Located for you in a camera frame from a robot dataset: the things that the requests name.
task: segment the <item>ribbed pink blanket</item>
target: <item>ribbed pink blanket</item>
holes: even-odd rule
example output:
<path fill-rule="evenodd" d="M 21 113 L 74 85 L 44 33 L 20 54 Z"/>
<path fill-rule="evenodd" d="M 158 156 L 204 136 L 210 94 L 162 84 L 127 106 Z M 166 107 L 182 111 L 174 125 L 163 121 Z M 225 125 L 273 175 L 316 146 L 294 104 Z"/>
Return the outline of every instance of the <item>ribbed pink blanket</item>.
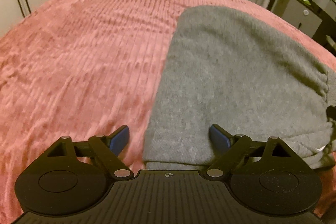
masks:
<path fill-rule="evenodd" d="M 62 135 L 87 140 L 127 124 L 124 162 L 135 172 L 142 167 L 169 42 L 179 15 L 197 5 L 247 12 L 336 71 L 327 50 L 246 0 L 51 0 L 0 39 L 1 224 L 21 213 L 18 175 Z"/>

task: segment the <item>gray fabric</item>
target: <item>gray fabric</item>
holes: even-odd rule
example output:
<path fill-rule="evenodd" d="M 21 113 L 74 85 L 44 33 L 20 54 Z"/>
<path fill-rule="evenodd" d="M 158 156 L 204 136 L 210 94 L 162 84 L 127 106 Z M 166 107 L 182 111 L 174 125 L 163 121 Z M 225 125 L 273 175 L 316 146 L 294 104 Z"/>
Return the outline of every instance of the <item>gray fabric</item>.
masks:
<path fill-rule="evenodd" d="M 279 136 L 312 168 L 333 165 L 328 77 L 336 79 L 303 46 L 243 12 L 187 9 L 146 131 L 147 169 L 209 166 L 213 123 L 255 141 Z"/>

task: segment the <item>gray garment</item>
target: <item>gray garment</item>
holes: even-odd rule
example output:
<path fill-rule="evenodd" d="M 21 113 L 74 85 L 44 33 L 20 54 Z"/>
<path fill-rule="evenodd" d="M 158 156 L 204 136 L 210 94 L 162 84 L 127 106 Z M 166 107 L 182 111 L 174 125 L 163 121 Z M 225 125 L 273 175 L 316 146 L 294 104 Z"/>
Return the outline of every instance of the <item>gray garment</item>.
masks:
<path fill-rule="evenodd" d="M 333 165 L 329 76 L 335 82 L 335 73 L 302 45 L 246 13 L 187 9 L 146 131 L 147 169 L 209 166 L 215 158 L 208 137 L 213 123 L 254 141 L 279 136 L 312 168 Z"/>

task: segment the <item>bed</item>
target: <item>bed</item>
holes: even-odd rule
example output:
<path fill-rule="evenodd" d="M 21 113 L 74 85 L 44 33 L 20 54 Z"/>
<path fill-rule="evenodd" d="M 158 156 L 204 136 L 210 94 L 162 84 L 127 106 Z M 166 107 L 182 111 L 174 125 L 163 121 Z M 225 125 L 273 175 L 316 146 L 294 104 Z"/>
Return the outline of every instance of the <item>bed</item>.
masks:
<path fill-rule="evenodd" d="M 87 140 L 123 124 L 125 164 L 143 168 L 143 138 L 169 43 L 188 7 L 220 5 L 266 22 L 336 71 L 322 46 L 246 0 L 50 0 L 0 39 L 0 223 L 20 214 L 18 175 L 60 136 Z M 336 169 L 320 172 L 321 217 L 336 200 Z"/>

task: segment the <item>ribbed black surface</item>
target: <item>ribbed black surface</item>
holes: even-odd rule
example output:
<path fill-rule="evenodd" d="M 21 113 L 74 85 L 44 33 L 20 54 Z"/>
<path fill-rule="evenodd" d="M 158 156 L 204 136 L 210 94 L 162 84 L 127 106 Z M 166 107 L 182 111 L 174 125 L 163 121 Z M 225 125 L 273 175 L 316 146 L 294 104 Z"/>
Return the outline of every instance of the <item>ribbed black surface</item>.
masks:
<path fill-rule="evenodd" d="M 131 181 L 117 182 L 95 207 L 75 216 L 49 218 L 26 213 L 18 224 L 317 224 L 311 213 L 276 218 L 240 205 L 222 182 L 197 171 L 142 170 Z"/>

